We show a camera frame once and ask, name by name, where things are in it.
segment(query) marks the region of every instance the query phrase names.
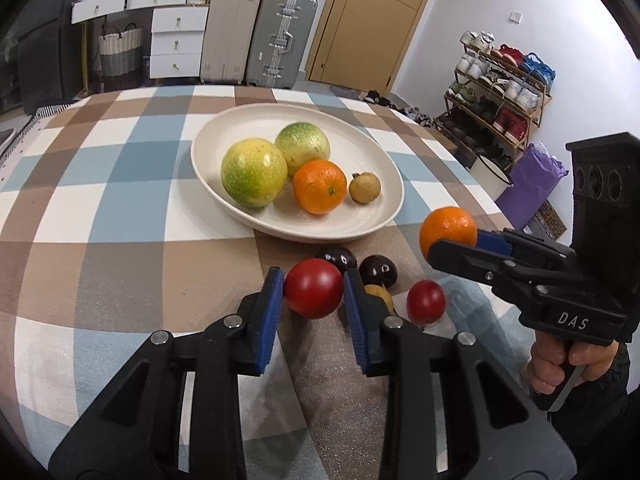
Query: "dark cherry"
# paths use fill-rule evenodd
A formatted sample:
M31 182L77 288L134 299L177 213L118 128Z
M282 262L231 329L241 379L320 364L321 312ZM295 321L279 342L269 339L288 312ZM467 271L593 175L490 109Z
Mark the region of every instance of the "dark cherry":
M393 286L398 280L398 268L382 254L367 256L360 264L360 277L365 285Z
M334 264L344 275L347 269L355 269L358 267L358 261L353 253L346 247L327 247L316 254L316 258L327 260L330 264Z

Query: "checkered tablecloth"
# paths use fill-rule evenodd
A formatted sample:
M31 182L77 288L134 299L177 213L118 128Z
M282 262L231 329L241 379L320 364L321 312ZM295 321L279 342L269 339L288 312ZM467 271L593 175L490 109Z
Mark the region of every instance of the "checkered tablecloth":
M530 348L515 307L436 272L418 248L446 205L481 228L508 225L449 152L397 112L328 95L231 86L145 88L91 96L41 120L0 170L0 408L47 464L69 427L149 333L199 331L317 247L232 219L191 167L190 143L215 114L257 102L327 112L375 139L398 165L394 222L348 244L399 267L400 314L417 280L439 280L445 316L429 331L469 330L517 375ZM240 379L251 479L377 478L386 383L356 366L339 311L314 322L284 312L261 378ZM186 466L188 428L181 431Z

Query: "camera lens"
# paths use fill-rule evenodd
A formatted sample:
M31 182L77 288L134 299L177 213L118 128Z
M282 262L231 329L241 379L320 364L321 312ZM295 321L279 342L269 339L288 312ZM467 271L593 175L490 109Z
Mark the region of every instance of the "camera lens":
M620 180L620 174L613 170L609 173L609 197L613 201L620 198L622 194L622 181Z
M592 166L589 170L589 189L595 198L600 197L602 193L602 172L596 166Z
M584 188L584 171L582 168L575 170L575 186L578 188L578 191L582 191Z

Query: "small brown fruit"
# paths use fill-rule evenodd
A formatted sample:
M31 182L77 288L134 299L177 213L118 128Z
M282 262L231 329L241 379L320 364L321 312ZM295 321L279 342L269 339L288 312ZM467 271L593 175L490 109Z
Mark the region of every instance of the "small brown fruit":
M356 202L368 204L380 196L380 180L373 173L353 174L349 194Z
M385 287L379 285L365 285L364 290L367 294L382 298L382 300L385 301L386 309L389 311L389 314L394 314L394 300Z

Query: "door frame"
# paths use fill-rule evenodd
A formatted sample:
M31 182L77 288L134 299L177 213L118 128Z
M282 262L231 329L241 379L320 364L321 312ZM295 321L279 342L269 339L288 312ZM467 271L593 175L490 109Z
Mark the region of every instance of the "door frame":
M322 13L320 14L320 20L318 21L318 27L316 28L316 32L314 34L314 40L311 43L311 50L309 51L309 56L306 58L306 64L305 64L306 80L311 80L309 78L311 77L313 67L316 63L316 57L318 56L318 49L320 48L320 43L322 41L322 37L324 36L324 31L326 29L326 22L329 20L329 15L331 14L331 10L334 6L334 1L335 0L324 1L324 6L322 7ZM424 9L427 6L428 1L429 0L422 0L422 2L420 3L420 8L416 12L415 20L413 25L411 26L409 35L407 36L406 41L402 46L400 56L398 57L398 60L396 60L396 64L394 65L394 69L391 73L391 79L389 80L389 84L386 86L386 88L380 91L380 93L383 96L386 96L389 94L389 92L391 91L391 88L394 85L394 82L396 81L396 77L398 76L398 72L400 70L400 67L402 66L402 62L404 61L404 56L406 55L406 51L409 49L409 45L411 44L412 39L414 38L415 29L418 27L418 23L422 18Z

